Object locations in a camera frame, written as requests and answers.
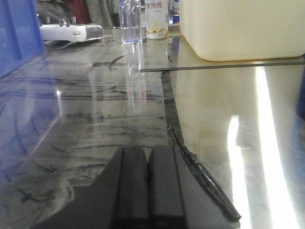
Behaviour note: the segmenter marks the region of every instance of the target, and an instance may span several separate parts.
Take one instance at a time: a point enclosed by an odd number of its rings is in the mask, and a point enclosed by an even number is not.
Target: black foreground object
[[[172,147],[155,146],[149,158],[148,168],[153,228],[186,228]]]
[[[80,196],[33,229],[231,229],[178,146],[117,149]]]
[[[123,148],[116,225],[118,229],[148,228],[147,161],[140,147]]]

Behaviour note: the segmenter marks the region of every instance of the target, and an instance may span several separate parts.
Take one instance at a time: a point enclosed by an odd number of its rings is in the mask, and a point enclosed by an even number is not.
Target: red cloth
[[[76,22],[78,24],[92,23],[86,0],[66,0],[66,4],[76,17]]]

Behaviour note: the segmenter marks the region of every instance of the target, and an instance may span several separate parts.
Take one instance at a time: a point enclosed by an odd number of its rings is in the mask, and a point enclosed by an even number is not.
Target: white plastic container
[[[305,53],[304,0],[182,0],[180,30],[209,61]]]
[[[145,21],[148,39],[166,38],[168,33],[167,0],[145,0]]]

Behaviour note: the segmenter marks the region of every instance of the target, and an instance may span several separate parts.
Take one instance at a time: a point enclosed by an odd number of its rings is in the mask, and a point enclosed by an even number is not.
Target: black plastic object
[[[219,187],[217,182],[213,179],[209,171],[198,160],[197,155],[189,151],[189,149],[184,145],[177,107],[175,105],[175,97],[171,84],[170,71],[164,71],[161,79],[163,85],[165,117],[169,126],[169,132],[172,135],[171,140],[181,149],[181,152],[187,161],[188,167],[201,187],[204,188],[213,198],[215,203],[220,206],[226,217],[233,222],[237,222],[241,218],[241,215]]]
[[[193,177],[178,146],[171,148],[176,161],[177,175],[188,229],[231,229],[232,225]]]
[[[33,229],[109,229],[116,208],[122,155],[119,148],[87,190]]]
[[[155,146],[149,158],[150,209],[154,229],[185,229],[179,180],[171,146]]]
[[[123,148],[116,225],[119,229],[145,229],[149,223],[147,160],[141,147]]]

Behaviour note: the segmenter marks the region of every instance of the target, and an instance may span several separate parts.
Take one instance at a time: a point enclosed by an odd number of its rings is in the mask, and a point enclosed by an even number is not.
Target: blue plastic crate
[[[0,78],[43,51],[34,0],[0,0]]]

